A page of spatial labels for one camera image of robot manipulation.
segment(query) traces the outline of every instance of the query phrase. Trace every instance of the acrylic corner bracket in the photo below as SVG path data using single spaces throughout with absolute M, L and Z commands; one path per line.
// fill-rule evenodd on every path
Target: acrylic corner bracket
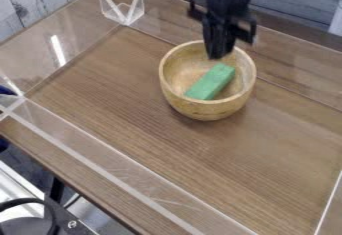
M 114 22 L 129 26 L 144 15 L 144 0 L 132 0 L 130 5 L 100 0 L 102 15 Z

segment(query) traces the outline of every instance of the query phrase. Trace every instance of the wooden bowl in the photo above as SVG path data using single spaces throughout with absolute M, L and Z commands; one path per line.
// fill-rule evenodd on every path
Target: wooden bowl
M 185 97 L 186 89 L 217 62 L 236 69 L 229 84 L 213 100 Z M 196 120 L 219 120 L 245 104 L 256 80 L 256 68 L 249 56 L 237 47 L 223 59 L 208 60 L 203 41 L 192 41 L 165 54 L 158 66 L 158 78 L 165 99 L 182 115 Z

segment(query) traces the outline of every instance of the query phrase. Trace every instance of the green sponge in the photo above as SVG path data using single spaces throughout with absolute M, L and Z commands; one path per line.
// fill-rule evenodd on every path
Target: green sponge
M 212 100 L 235 76 L 235 68 L 217 63 L 194 82 L 184 96 L 197 100 Z

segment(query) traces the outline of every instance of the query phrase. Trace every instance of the bowl rim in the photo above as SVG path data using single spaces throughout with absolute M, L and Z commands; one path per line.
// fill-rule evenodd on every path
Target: bowl rim
M 162 84 L 162 86 L 166 87 L 168 91 L 177 96 L 178 98 L 181 98 L 182 100 L 190 101 L 193 103 L 200 103 L 200 104 L 217 104 L 217 103 L 224 103 L 224 102 L 229 102 L 235 99 L 237 99 L 244 93 L 247 93 L 249 91 L 249 89 L 253 87 L 255 81 L 256 81 L 256 67 L 255 67 L 255 63 L 251 59 L 251 57 L 248 56 L 248 54 L 239 48 L 239 47 L 233 47 L 233 50 L 237 51 L 245 58 L 248 61 L 248 64 L 251 66 L 251 75 L 252 75 L 252 79 L 248 81 L 247 86 L 244 87 L 244 89 L 235 95 L 229 96 L 228 98 L 224 99 L 219 99 L 219 100 L 211 100 L 211 101 L 205 101 L 205 100 L 197 100 L 189 97 L 185 97 L 180 94 L 177 94 L 172 87 L 169 86 L 165 77 L 164 77 L 164 64 L 165 61 L 168 59 L 168 57 L 182 47 L 188 46 L 188 45 L 194 45 L 194 44 L 204 44 L 203 40 L 194 40 L 194 41 L 189 41 L 186 43 L 182 43 L 180 45 L 177 45 L 176 47 L 173 47 L 166 54 L 164 55 L 161 61 L 160 61 L 160 65 L 158 65 L 158 79 L 160 79 L 160 83 Z

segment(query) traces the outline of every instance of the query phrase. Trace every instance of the robotic arm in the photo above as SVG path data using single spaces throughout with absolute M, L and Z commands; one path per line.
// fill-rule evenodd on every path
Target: robotic arm
M 248 10 L 251 0 L 189 0 L 188 15 L 201 20 L 203 38 L 209 59 L 220 59 L 228 54 L 236 38 L 252 44 L 256 21 Z M 196 9 L 196 4 L 207 7 L 207 12 Z M 239 27 L 248 24 L 248 30 Z

